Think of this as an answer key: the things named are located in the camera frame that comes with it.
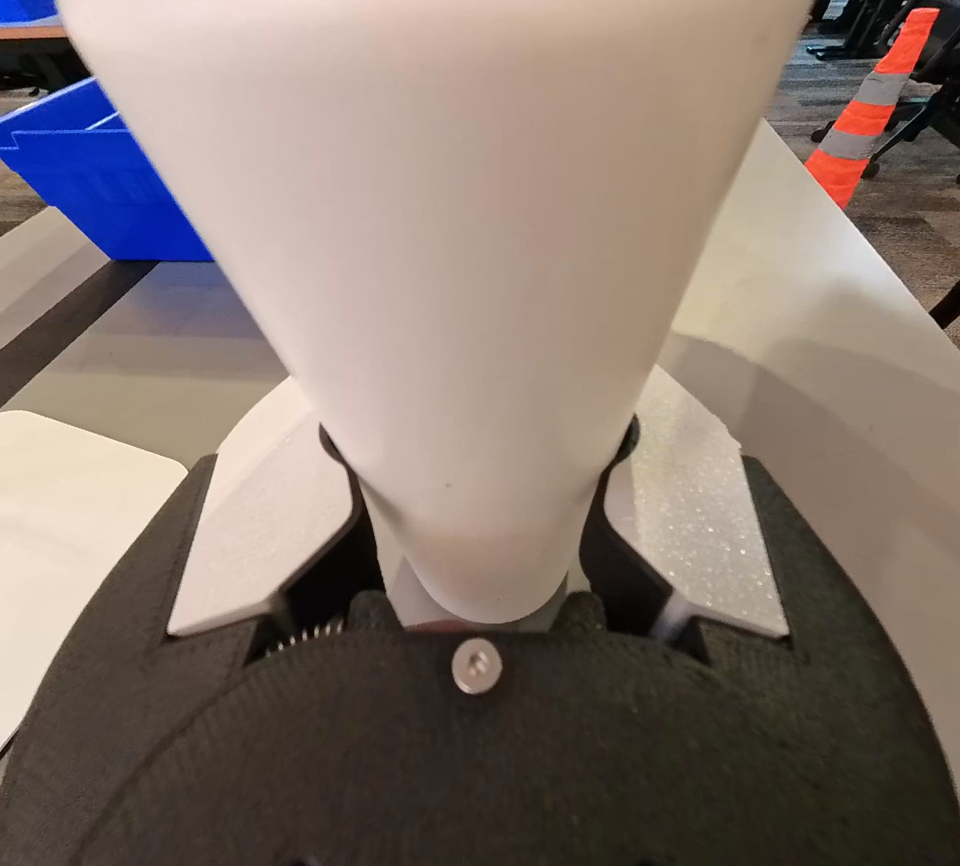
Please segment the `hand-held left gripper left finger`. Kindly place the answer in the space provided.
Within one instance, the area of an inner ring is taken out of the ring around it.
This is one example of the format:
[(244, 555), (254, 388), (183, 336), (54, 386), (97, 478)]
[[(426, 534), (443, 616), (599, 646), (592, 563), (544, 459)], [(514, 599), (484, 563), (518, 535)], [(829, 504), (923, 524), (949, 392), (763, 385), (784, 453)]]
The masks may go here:
[(359, 519), (356, 477), (294, 380), (219, 444), (167, 624), (186, 637), (278, 609), (282, 592)]

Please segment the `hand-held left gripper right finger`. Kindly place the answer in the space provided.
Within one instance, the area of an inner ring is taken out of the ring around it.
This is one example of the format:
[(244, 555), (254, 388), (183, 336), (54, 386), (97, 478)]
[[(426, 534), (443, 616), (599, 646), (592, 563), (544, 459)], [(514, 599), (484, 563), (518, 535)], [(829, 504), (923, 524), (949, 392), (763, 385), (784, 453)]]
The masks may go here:
[(581, 567), (614, 631), (671, 642), (705, 618), (788, 634), (740, 444), (662, 368), (591, 507)]

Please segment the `blue plastic bin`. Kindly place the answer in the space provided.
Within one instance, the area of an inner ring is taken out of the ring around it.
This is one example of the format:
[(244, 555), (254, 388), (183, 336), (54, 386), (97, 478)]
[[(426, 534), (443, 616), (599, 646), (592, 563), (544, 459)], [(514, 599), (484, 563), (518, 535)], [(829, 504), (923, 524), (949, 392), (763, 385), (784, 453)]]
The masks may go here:
[(109, 259), (212, 260), (94, 79), (4, 116), (1, 158)]

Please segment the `white bottle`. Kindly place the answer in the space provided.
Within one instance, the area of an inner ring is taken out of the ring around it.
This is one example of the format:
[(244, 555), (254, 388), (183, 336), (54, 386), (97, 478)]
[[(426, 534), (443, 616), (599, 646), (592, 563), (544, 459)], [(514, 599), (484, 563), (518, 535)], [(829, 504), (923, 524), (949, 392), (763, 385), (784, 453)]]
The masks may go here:
[(563, 582), (810, 0), (56, 0), (429, 595)]

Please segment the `white stand base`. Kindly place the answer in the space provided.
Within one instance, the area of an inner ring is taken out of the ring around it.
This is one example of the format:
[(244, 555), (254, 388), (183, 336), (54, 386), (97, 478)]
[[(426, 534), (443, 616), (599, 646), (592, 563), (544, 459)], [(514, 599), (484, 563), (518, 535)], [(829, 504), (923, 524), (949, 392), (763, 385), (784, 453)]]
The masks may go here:
[(186, 473), (45, 416), (2, 413), (2, 750), (67, 632)]

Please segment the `black tape strip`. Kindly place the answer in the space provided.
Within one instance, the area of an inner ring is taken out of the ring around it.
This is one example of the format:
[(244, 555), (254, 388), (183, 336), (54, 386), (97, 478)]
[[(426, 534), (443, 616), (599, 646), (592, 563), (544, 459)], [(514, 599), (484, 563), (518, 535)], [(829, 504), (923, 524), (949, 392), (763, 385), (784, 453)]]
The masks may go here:
[(1, 349), (1, 405), (35, 379), (144, 277), (159, 260), (110, 261)]

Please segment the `orange traffic cone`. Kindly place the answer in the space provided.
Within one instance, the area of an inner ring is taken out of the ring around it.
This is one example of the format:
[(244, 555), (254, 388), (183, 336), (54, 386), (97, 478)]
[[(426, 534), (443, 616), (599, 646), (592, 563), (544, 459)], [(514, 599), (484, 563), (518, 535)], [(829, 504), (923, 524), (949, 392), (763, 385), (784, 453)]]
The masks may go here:
[(889, 52), (804, 164), (840, 209), (847, 208), (866, 172), (939, 14), (937, 8), (916, 8), (907, 15)]

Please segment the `black office chair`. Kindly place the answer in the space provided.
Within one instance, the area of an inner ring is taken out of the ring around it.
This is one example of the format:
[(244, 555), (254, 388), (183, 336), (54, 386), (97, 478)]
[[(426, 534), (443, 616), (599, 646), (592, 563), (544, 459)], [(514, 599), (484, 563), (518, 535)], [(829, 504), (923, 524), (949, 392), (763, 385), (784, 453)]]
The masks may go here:
[[(958, 146), (959, 0), (917, 0), (909, 8), (906, 17), (916, 8), (937, 8), (940, 14), (917, 66), (900, 93), (893, 116), (875, 144), (870, 164), (862, 178), (874, 177), (880, 171), (881, 159), (887, 152), (902, 142), (915, 141), (928, 128), (955, 147)], [(884, 56), (893, 46), (906, 17), (893, 35)], [(812, 136), (817, 147), (837, 119)]]

